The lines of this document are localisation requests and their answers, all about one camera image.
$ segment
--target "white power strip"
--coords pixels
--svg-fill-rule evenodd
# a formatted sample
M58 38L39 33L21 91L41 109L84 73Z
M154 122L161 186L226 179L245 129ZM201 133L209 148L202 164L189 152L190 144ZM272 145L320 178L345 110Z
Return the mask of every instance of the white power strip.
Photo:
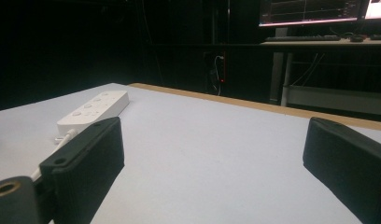
M105 91L57 121L60 135L75 129L81 133L94 122L116 117L130 103L127 91Z

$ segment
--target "dark background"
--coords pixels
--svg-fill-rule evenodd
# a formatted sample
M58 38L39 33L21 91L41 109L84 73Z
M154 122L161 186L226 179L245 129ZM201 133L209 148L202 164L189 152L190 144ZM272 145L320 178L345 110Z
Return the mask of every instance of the dark background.
M255 0L1 1L0 110L111 82L269 103L273 53L226 48L258 44L275 35L274 28L258 27L259 4ZM381 34L381 22L289 31L290 35L371 35ZM294 55L291 82L310 67L315 55ZM224 61L215 60L217 56ZM222 82L217 81L215 63ZM303 83L381 92L381 52L326 53Z

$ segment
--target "white table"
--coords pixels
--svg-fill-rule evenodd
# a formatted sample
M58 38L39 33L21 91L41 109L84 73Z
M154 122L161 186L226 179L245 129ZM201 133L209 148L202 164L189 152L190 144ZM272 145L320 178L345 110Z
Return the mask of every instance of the white table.
M56 121L113 90L131 100L126 166L93 223L360 223L303 167L308 119L118 84L0 111L0 180L32 173Z

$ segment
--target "monitor screen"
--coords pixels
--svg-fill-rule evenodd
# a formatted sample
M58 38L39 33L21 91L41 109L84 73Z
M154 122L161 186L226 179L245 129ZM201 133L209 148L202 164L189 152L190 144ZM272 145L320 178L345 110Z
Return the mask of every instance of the monitor screen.
M381 19L381 0L369 0L365 20Z
M259 26L356 21L362 0L261 0Z

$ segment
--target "power cord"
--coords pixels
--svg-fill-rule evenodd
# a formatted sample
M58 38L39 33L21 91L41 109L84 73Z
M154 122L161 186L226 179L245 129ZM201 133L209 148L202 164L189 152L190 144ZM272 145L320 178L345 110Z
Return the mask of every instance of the power cord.
M331 31L333 34L335 34L335 35L337 35L337 36L339 36L339 37L341 37L341 38L349 38L349 37L351 37L352 35L355 34L355 33L353 33L353 32L344 32L344 33L340 34L340 33L336 32L336 31L334 31L334 30L332 29L332 27L330 27L330 31Z
M296 79L296 81L294 81L294 82L291 84L291 86L293 86L293 85L295 85L296 83L298 83L304 76L307 75L307 73L308 73L311 69L313 69L313 67L314 67L314 65L315 65L315 63L316 63L316 61L317 61L317 57L318 57L318 53L316 54L315 58L313 59L312 63L310 64L309 68L307 68L307 70L306 70L306 71L305 71L305 72L304 72L298 79Z
M145 11L145 2L144 2L144 0L141 0L141 10L142 10L143 20L144 20L144 24L145 24L145 29L146 29L146 32L147 32L147 35L148 35L148 42L149 42L150 45L152 45L153 44L153 40L152 40L152 35L150 34L150 30L149 30L149 25L148 25L148 20L147 20L147 14L146 14L146 11ZM155 56L154 57L155 58L155 62L156 62L157 67L158 67L159 78L161 79L162 85L165 86L165 83L164 83L164 80L163 80L163 75L162 75L161 64L159 62L158 53L156 52L156 49L153 50L153 53L154 53L154 56Z
M71 141L75 136L78 135L78 131L75 130L75 129L71 129L69 130L65 137L63 138L63 140L60 141L59 145L57 145L57 147L51 152L51 154L53 154L54 152L56 152L57 150L59 150L61 147L63 147L65 144L67 144L69 141ZM33 179L33 181L36 181L39 177L41 176L41 171L39 169L39 167L31 174L31 179Z
M221 59L221 60L224 60L223 56L216 56L215 60L214 60L214 65L215 65L215 68L216 68L216 73L217 73L217 82L218 82L218 89L214 86L213 84L213 87L218 91L217 95L220 95L220 83L219 83L219 73L218 73L218 67L217 67L217 59Z
M319 63L321 62L322 58L324 58L325 56L325 53L321 55L321 57L318 59L318 61L316 62L315 66L313 67L313 69L310 71L309 73L309 76L307 76L307 78L304 80L302 86L304 86L307 81L309 80L309 78L312 76L312 74L314 73L314 71L316 70L317 66L319 65Z

